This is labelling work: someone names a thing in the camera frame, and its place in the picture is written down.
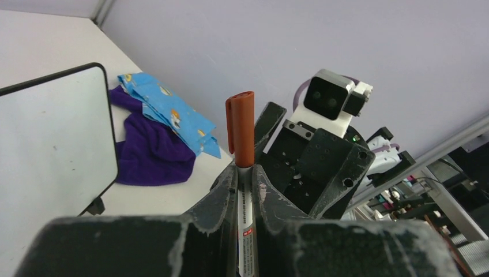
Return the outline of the black framed whiteboard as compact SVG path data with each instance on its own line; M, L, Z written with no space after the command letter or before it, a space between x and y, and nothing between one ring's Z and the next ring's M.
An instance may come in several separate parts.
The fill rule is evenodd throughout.
M117 172L102 64L1 89L2 223L79 215Z

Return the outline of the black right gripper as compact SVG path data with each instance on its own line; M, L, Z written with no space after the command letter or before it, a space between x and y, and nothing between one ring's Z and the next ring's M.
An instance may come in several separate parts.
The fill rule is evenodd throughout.
M315 219L340 219L375 160L362 136L348 127L341 138L324 129L284 121L287 109L268 102L254 126L254 157L271 184Z

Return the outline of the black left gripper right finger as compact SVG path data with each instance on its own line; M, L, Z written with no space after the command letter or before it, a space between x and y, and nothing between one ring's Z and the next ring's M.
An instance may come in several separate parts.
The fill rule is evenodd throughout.
M253 168L259 276L459 276L444 240L420 221L312 219Z

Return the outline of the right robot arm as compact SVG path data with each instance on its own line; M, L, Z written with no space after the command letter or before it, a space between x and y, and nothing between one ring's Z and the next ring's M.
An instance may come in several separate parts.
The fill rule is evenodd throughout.
M415 162L386 127L368 139L353 127L339 137L285 114L278 104L266 105L255 123L255 159L273 187L312 218L341 218L360 188L382 184Z

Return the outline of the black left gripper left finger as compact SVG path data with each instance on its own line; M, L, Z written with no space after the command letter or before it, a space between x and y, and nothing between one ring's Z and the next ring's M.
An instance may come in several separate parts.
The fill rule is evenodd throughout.
M178 216L57 218L38 233L16 276L235 276L237 170Z

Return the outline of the white whiteboard marker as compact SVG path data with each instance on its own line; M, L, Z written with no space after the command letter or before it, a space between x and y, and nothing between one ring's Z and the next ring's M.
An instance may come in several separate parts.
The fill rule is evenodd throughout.
M238 270L240 276L255 276L251 177L252 167L238 167Z

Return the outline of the brown marker cap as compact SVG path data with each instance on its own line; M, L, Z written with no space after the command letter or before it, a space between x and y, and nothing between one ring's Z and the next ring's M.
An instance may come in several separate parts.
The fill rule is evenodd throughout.
M228 149L235 164L248 168L254 164L254 92L246 91L225 101Z

